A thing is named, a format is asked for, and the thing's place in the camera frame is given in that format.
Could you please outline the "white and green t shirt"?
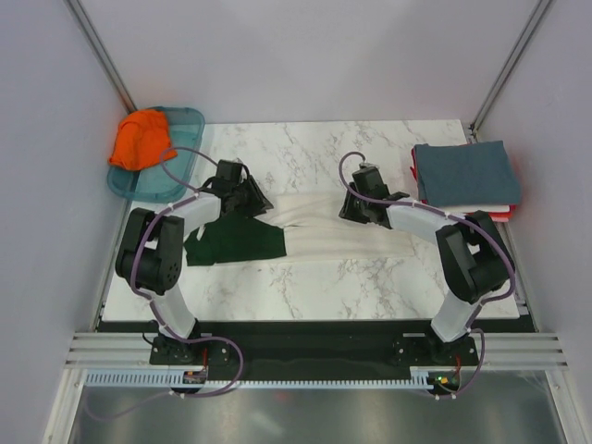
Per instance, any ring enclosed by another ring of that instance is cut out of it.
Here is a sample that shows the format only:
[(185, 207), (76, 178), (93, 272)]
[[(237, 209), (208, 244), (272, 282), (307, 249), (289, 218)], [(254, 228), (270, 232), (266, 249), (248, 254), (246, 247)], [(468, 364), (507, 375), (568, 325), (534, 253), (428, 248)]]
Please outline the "white and green t shirt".
[(335, 193), (283, 194), (259, 216), (235, 211), (194, 229), (184, 243), (189, 266), (270, 260), (309, 262), (405, 258), (411, 236), (339, 217)]

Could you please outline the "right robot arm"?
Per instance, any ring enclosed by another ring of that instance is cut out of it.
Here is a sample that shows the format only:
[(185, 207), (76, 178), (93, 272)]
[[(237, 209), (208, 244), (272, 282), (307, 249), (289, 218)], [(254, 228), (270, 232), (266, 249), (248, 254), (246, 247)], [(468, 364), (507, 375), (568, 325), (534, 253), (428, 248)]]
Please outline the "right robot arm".
[(446, 363), (483, 305), (498, 299), (506, 284), (515, 284), (513, 261), (491, 217), (482, 211), (459, 216), (404, 192), (391, 193), (378, 167), (367, 163), (360, 164), (346, 189), (340, 217), (405, 231), (438, 248), (447, 294), (423, 349), (430, 362)]

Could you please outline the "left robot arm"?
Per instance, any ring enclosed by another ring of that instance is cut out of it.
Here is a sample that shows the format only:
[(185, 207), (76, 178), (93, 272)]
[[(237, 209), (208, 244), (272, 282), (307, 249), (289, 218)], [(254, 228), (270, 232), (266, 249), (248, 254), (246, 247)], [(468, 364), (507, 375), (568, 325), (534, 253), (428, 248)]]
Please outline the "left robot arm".
[(185, 199), (160, 212), (136, 208), (129, 214), (116, 273), (149, 303), (160, 333), (173, 339), (171, 353), (182, 363), (195, 363), (204, 349), (179, 286), (183, 265), (286, 256), (283, 229), (259, 219), (272, 207), (247, 166), (221, 160), (214, 176)]

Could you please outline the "teal plastic bin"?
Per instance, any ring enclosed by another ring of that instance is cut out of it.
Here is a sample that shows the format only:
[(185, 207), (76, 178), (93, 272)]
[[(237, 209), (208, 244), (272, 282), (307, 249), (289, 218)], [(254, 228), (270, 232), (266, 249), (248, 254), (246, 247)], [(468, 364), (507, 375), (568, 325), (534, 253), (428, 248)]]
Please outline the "teal plastic bin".
[(108, 188), (138, 202), (175, 202), (186, 191), (203, 132), (204, 116), (189, 107), (156, 106), (129, 114), (117, 126)]

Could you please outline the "orange crumpled t shirt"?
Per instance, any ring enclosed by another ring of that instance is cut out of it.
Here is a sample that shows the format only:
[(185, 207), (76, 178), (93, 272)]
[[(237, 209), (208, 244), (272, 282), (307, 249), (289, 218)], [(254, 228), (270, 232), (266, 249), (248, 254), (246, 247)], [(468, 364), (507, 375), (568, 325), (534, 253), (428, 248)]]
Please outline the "orange crumpled t shirt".
[(172, 148), (166, 114), (149, 108), (133, 112), (120, 121), (108, 164), (127, 171), (142, 171), (177, 155)]

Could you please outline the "folded grey-blue t shirt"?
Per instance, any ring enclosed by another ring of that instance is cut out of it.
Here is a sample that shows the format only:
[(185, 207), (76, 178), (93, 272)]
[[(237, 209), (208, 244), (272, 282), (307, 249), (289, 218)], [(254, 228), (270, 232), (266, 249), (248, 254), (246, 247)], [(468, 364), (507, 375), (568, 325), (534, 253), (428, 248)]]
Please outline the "folded grey-blue t shirt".
[(412, 159), (419, 197), (432, 206), (516, 205), (522, 199), (502, 141), (417, 144)]

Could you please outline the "folded white t shirt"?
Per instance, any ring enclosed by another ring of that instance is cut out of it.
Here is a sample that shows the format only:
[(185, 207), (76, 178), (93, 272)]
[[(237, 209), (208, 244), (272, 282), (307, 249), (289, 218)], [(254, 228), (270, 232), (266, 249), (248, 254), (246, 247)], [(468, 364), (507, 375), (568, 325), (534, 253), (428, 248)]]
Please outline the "folded white t shirt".
[(489, 214), (491, 217), (507, 217), (509, 218), (512, 214), (512, 206), (503, 204), (503, 205), (456, 205), (456, 206), (438, 206), (438, 210), (441, 210), (445, 214), (454, 214), (454, 215), (468, 215), (473, 214), (475, 212), (481, 211)]

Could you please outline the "right aluminium frame post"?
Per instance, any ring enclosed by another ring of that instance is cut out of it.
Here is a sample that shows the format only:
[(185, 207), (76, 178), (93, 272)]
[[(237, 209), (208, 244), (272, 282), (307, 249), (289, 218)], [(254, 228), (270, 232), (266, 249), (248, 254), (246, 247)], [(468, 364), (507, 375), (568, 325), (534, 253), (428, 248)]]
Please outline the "right aluminium frame post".
[(525, 24), (519, 32), (518, 37), (512, 45), (510, 52), (505, 58), (499, 73), (489, 88), (484, 101), (478, 108), (475, 117), (469, 123), (463, 124), (466, 135), (471, 140), (476, 141), (478, 139), (478, 131), (483, 126), (492, 108), (500, 98), (513, 72), (524, 58), (529, 45), (535, 39), (538, 30), (542, 26), (554, 4), (555, 1), (553, 0), (536, 1)]

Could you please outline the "aluminium frame post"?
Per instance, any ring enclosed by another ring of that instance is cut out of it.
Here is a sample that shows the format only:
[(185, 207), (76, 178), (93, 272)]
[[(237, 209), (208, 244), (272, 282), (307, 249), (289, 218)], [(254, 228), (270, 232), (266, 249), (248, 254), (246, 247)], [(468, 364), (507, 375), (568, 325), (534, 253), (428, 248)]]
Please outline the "aluminium frame post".
[(538, 30), (542, 26), (554, 4), (555, 1), (553, 0), (536, 1), (525, 24), (519, 32), (518, 37), (512, 45), (510, 52), (505, 58), (499, 73), (489, 88), (484, 101), (478, 108), (475, 117), (469, 123), (463, 124), (466, 135), (471, 140), (476, 141), (478, 139), (478, 131), (483, 126), (492, 108), (500, 98), (513, 72), (524, 58), (529, 45), (535, 39)]
[(80, 0), (65, 0), (64, 4), (77, 23), (86, 43), (91, 48), (95, 59), (106, 75), (111, 87), (126, 112), (130, 114), (136, 111), (137, 106), (130, 95), (129, 89), (119, 74), (112, 57), (108, 53), (108, 50), (83, 3)]

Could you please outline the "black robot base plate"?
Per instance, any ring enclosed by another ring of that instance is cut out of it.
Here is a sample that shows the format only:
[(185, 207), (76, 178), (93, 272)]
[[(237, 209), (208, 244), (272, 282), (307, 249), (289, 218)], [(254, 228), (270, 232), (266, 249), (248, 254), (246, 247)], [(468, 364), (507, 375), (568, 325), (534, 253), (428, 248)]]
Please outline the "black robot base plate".
[(469, 336), (442, 345), (426, 320), (202, 322), (204, 341), (157, 335), (152, 365), (204, 365), (216, 376), (405, 376), (413, 367), (478, 363)]

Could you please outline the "left aluminium frame post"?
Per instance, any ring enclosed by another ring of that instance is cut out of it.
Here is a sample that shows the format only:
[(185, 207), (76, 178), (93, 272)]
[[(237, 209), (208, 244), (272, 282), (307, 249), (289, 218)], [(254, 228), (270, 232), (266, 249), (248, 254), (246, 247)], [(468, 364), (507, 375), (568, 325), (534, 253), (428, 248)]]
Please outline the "left aluminium frame post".
[(119, 74), (112, 57), (108, 53), (108, 50), (83, 3), (80, 0), (65, 0), (64, 4), (77, 23), (86, 43), (91, 48), (95, 59), (106, 75), (111, 87), (126, 112), (130, 114), (136, 111), (137, 106), (130, 95), (129, 89)]

